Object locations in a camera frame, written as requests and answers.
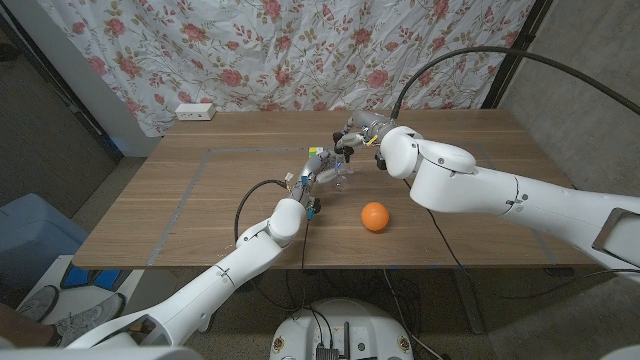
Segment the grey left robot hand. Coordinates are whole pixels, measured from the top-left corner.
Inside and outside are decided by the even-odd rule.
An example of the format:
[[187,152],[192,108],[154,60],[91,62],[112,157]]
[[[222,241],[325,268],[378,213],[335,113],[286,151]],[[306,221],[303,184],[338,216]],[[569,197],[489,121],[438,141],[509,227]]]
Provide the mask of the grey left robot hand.
[[352,173],[350,160],[353,153],[352,148],[344,147],[337,151],[323,150],[311,156],[299,173],[289,197],[303,203],[310,197],[315,184],[332,184],[337,191],[346,189],[347,176]]

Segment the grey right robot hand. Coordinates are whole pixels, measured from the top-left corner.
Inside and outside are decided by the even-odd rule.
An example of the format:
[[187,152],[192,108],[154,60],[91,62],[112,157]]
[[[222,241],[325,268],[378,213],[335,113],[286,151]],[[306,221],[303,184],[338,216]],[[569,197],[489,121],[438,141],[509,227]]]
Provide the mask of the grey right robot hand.
[[343,130],[335,132],[334,148],[357,148],[380,144],[385,135],[397,127],[394,119],[368,111],[355,111],[346,121]]

